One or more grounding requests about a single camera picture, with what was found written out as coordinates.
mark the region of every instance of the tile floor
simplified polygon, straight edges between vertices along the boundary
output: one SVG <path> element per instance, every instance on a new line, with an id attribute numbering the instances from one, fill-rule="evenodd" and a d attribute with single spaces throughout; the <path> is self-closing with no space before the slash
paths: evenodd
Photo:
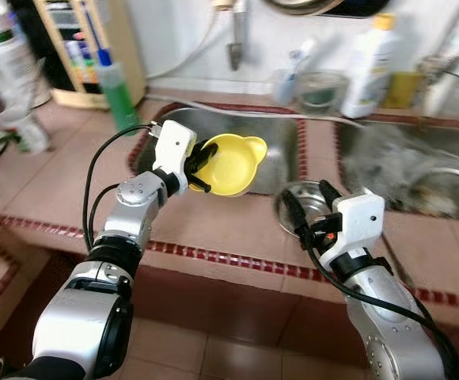
<path id="1" fill-rule="evenodd" d="M 135 318 L 111 380 L 370 380 L 367 370 Z"/>

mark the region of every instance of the yellow bowl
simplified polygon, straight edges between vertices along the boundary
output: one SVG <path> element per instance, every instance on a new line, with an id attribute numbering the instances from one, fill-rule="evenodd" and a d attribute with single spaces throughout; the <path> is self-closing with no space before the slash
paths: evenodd
<path id="1" fill-rule="evenodd" d="M 205 143 L 216 143 L 217 153 L 197 173 L 200 180 L 209 184 L 211 193 L 218 196 L 239 196 L 246 193 L 254 181 L 258 165 L 267 154 L 267 144 L 259 137 L 241 137 L 226 133 Z M 190 185 L 201 192 L 200 188 Z"/>

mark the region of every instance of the double sink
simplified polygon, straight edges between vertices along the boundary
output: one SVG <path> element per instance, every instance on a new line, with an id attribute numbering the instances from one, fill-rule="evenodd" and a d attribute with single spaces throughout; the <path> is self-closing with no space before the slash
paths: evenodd
<path id="1" fill-rule="evenodd" d="M 267 109 L 260 108 L 260 111 L 266 112 Z M 261 137 L 267 142 L 268 152 L 259 167 L 251 192 L 274 195 L 285 183 L 299 178 L 299 124 L 297 120 L 225 115 L 198 108 L 181 108 L 179 106 L 156 116 L 155 120 L 158 123 L 162 123 L 165 120 L 174 120 L 196 132 L 198 141 L 210 139 L 221 133 Z M 414 139 L 420 146 L 428 146 L 432 151 L 439 150 L 459 158 L 459 128 L 457 127 L 428 127 L 426 130 L 420 131 L 416 126 L 405 123 L 372 121 L 363 123 L 365 128 L 348 125 L 339 125 L 337 127 L 337 150 L 341 179 L 350 192 L 369 190 L 362 185 L 364 182 L 362 178 L 357 178 L 358 173 L 364 172 L 365 168 L 362 167 L 360 171 L 354 171 L 355 152 L 358 149 L 359 142 L 362 141 L 368 131 L 382 136 L 384 141 L 387 130 L 394 128 L 403 136 Z M 154 162 L 154 147 L 155 140 L 151 140 L 138 154 L 134 164 L 136 172 L 141 173 L 151 170 Z M 348 165 L 348 162 L 352 162 L 352 168 Z M 357 165 L 363 164 L 368 165 L 368 162 L 357 163 Z M 376 171 L 374 174 L 374 176 L 387 175 L 389 174 L 382 171 L 380 173 Z M 388 205 L 400 211 L 400 205 L 393 203 L 388 203 Z"/>

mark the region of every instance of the metal bowl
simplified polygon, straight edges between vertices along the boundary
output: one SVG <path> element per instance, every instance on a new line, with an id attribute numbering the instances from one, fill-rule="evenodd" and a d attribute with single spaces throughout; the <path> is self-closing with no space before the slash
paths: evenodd
<path id="1" fill-rule="evenodd" d="M 275 196 L 274 211 L 280 226 L 290 234 L 297 236 L 297 234 L 294 233 L 294 228 L 290 221 L 286 206 L 281 199 L 281 194 L 286 190 L 292 192 L 298 199 L 298 202 L 303 206 L 308 224 L 314 223 L 317 217 L 331 214 L 321 194 L 321 190 L 319 189 L 319 182 L 314 180 L 299 180 L 285 184 Z"/>

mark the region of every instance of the kitchen counter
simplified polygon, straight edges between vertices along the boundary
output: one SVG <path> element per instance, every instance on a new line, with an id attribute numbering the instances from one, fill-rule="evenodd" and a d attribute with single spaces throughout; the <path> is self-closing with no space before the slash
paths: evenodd
<path id="1" fill-rule="evenodd" d="M 162 92 L 194 101 L 272 105 L 266 97 L 250 95 Z M 139 113 L 150 120 L 166 105 L 145 101 Z M 53 102 L 37 109 L 36 115 L 51 133 L 53 150 L 32 156 L 12 146 L 1 157 L 0 224 L 28 243 L 85 254 L 85 176 L 94 152 L 115 133 L 112 117 Z M 333 123 L 306 121 L 300 150 L 305 153 L 305 178 L 324 178 L 343 188 L 334 131 Z M 132 175 L 127 159 L 140 135 L 121 138 L 103 153 L 93 175 L 91 203 L 101 189 Z M 342 303 L 341 294 L 321 280 L 297 239 L 280 228 L 272 203 L 272 197 L 257 195 L 222 198 L 188 192 L 173 197 L 153 224 L 142 264 Z M 112 196 L 103 198 L 96 229 L 113 204 Z M 385 236 L 374 255 L 393 262 L 393 253 L 434 318 L 459 326 L 459 221 L 386 212 Z"/>

